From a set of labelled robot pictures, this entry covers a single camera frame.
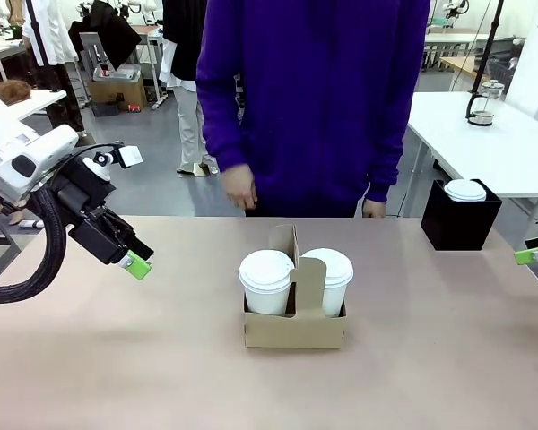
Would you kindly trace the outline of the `person's left hand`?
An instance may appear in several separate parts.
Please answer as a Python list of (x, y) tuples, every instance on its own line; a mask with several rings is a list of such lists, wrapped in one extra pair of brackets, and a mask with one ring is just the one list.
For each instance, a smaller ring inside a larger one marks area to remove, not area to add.
[(383, 219), (386, 216), (386, 204), (365, 199), (362, 204), (362, 217), (365, 219)]

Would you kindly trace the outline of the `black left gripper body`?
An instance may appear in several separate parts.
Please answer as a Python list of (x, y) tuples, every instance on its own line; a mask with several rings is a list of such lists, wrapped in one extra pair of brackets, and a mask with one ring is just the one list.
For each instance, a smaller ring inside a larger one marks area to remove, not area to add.
[(137, 251), (134, 230), (106, 206), (116, 190), (87, 165), (84, 157), (64, 163), (49, 182), (69, 236), (104, 264), (117, 263)]

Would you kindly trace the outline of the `person's right hand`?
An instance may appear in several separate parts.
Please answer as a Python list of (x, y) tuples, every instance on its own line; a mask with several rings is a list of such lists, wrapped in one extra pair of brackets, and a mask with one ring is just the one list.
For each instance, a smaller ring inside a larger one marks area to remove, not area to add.
[(225, 193), (235, 206), (243, 211), (256, 207), (255, 179), (248, 165), (242, 164), (225, 170), (221, 174)]

